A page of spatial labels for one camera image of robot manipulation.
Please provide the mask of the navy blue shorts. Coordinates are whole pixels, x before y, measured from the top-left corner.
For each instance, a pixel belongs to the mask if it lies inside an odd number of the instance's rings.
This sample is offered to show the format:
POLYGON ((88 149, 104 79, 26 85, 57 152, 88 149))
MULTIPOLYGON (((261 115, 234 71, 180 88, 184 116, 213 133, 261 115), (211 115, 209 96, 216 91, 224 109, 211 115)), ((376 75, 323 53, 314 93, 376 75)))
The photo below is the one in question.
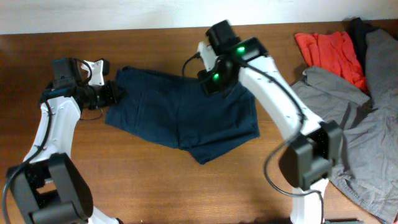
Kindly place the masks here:
POLYGON ((118 70, 116 81, 124 96, 105 123, 187 151, 199 164, 260 136, 255 97, 241 84, 230 95, 205 96, 195 78, 133 67, 118 70))

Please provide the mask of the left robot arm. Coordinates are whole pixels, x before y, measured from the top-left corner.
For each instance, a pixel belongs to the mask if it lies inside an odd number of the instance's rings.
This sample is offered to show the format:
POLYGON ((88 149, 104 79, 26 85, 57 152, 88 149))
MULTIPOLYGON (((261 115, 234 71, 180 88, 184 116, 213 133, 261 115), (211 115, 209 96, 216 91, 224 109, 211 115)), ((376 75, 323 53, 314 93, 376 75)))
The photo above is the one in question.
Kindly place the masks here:
POLYGON ((71 160, 83 110, 102 110, 120 99, 116 81, 104 79, 109 62, 62 58, 52 61, 52 68, 54 79, 40 95, 34 143, 23 162, 7 171, 4 219, 10 222, 6 196, 11 193, 25 223, 120 224, 94 206, 91 190, 71 160))

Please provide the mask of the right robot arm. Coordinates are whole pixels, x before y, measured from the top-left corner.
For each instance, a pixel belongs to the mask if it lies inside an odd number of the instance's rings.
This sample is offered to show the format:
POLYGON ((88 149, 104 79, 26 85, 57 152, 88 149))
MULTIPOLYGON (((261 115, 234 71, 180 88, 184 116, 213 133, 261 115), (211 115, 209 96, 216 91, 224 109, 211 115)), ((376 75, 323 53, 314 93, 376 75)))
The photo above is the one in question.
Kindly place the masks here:
POLYGON ((341 128, 304 104, 257 38, 241 40, 227 20, 211 26, 206 37, 208 42, 200 42, 197 50, 205 66, 198 72, 205 95, 237 84, 254 95, 284 139, 264 164, 269 165, 281 152, 279 169, 292 191, 277 187, 267 171, 266 180, 279 193, 292 197, 291 223, 325 223, 323 198, 343 146, 341 128))

